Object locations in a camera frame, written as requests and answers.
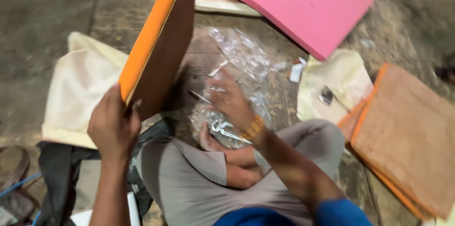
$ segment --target bracelet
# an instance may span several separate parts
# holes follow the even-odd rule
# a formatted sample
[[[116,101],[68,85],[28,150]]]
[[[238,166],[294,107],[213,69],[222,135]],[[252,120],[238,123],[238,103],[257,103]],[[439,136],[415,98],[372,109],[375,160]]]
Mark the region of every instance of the bracelet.
[[[264,127],[264,120],[259,117],[258,115],[254,115],[254,121],[251,123],[250,128],[244,132],[240,137],[245,140],[251,140],[256,135],[258,135],[259,131]]]

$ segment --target concrete floor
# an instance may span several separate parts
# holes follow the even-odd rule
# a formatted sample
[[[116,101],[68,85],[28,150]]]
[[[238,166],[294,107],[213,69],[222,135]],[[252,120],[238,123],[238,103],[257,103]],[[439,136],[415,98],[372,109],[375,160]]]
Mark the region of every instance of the concrete floor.
[[[46,96],[55,61],[67,51],[66,37],[80,31],[126,53],[131,50],[155,0],[0,0],[0,145],[20,144],[31,154],[31,173],[37,172]],[[455,51],[455,0],[375,0],[367,15],[340,45],[358,51],[374,78],[385,61],[402,66],[450,102],[455,87],[435,77],[432,67]],[[187,116],[193,103],[186,89],[200,88],[219,56],[216,43],[207,37],[207,26],[241,29],[258,42],[273,61],[307,55],[261,19],[197,14],[194,38],[186,59],[191,64],[173,90],[180,100],[167,104],[168,114],[179,120],[177,134],[191,139]],[[362,39],[375,47],[366,48]],[[281,73],[267,80],[269,111],[277,130],[298,121],[295,116],[297,85]],[[0,160],[0,181],[12,167],[14,155]],[[418,224],[401,203],[355,157],[345,154],[337,184],[359,205],[373,225]],[[28,186],[39,201],[46,188],[43,180]],[[144,217],[145,225],[162,225],[156,206]]]

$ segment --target knee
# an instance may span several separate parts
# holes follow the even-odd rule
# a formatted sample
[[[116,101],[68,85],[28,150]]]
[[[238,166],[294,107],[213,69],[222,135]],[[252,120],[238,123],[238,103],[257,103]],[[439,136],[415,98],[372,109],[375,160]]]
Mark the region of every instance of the knee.
[[[318,141],[323,141],[326,145],[332,146],[336,150],[344,148],[344,135],[340,128],[334,123],[325,119],[310,119],[302,122],[305,135],[316,135]]]
[[[344,142],[344,136],[338,126],[330,121],[325,119],[310,119],[308,121],[309,124],[314,126],[314,130],[319,131],[320,134],[330,137],[330,139],[334,139],[336,141]]]
[[[153,167],[160,164],[164,153],[178,151],[175,144],[166,137],[157,137],[149,140],[139,151],[136,164],[138,167]]]

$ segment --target orange edge trim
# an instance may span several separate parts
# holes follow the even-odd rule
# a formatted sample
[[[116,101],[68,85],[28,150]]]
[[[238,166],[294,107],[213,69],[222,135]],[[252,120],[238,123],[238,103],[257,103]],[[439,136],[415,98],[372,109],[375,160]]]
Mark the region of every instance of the orange edge trim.
[[[355,113],[357,113],[357,111],[359,111],[362,107],[364,107],[366,101],[367,101],[367,99],[363,99],[359,104],[357,104],[357,106],[353,110],[351,110],[349,112],[349,114],[344,116],[344,118],[341,119],[340,122],[338,122],[337,126],[339,128],[342,128],[344,126],[344,124],[346,123],[346,121],[348,121],[348,119],[350,119],[352,117],[352,115],[354,115]]]
[[[153,5],[118,80],[123,101],[127,101],[139,80],[174,2],[175,0],[156,0]]]
[[[359,121],[357,122],[357,125],[354,129],[354,133],[352,135],[352,138],[351,138],[351,147],[352,149],[354,149],[354,151],[362,158],[362,160],[367,163],[371,168],[374,168],[375,169],[375,173],[379,172],[381,173],[382,176],[386,177],[386,174],[384,174],[381,170],[379,170],[379,167],[378,166],[375,166],[370,160],[367,159],[366,156],[362,155],[361,152],[359,152],[355,146],[354,146],[354,142],[357,138],[357,135],[359,134],[360,132],[360,129],[362,127],[362,124],[366,118],[366,115],[369,111],[369,108],[371,106],[371,102],[373,101],[373,98],[376,96],[377,92],[378,92],[378,89],[379,89],[379,85],[382,81],[382,79],[384,78],[384,75],[385,75],[385,72],[387,71],[387,69],[389,68],[390,64],[389,63],[384,63],[384,65],[381,67],[381,69],[379,70],[379,73],[378,73],[378,77],[376,78],[376,81],[374,83],[374,89],[373,91],[371,92],[371,94],[368,96],[367,98],[367,105],[365,107],[365,109],[363,110],[360,118],[359,118]],[[436,212],[434,209],[432,208],[429,208],[427,205],[425,205],[420,199],[418,199],[415,195],[413,194],[410,194],[409,192],[407,192],[407,190],[405,188],[403,188],[400,183],[398,181],[395,181],[395,180],[388,180],[390,181],[389,183],[390,184],[394,184],[395,187],[397,188],[400,188],[400,189],[395,189],[395,191],[393,189],[390,188],[390,190],[395,193],[397,196],[403,196],[403,194],[406,194],[408,197],[410,197],[413,201],[415,201],[420,207],[422,207],[423,209],[425,209],[426,211],[428,211],[431,215],[435,216],[435,217],[441,217],[441,218],[444,218],[444,216],[442,216],[441,214],[439,214],[438,212]]]
[[[354,152],[363,160],[365,164],[371,169],[371,171],[389,188],[391,192],[393,192],[396,197],[405,205],[417,218],[426,221],[428,219],[420,210],[423,208],[418,207],[415,205],[409,197],[406,196],[404,192],[402,192],[389,178],[383,174],[378,167],[376,167],[373,163],[371,163],[366,156],[363,155],[361,152],[357,151],[353,147]]]

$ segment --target pink foam board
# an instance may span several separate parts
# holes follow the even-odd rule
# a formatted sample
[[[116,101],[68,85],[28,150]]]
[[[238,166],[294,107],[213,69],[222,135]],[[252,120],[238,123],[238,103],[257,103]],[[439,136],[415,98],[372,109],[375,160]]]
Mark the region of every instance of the pink foam board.
[[[241,0],[318,60],[327,59],[373,0]]]

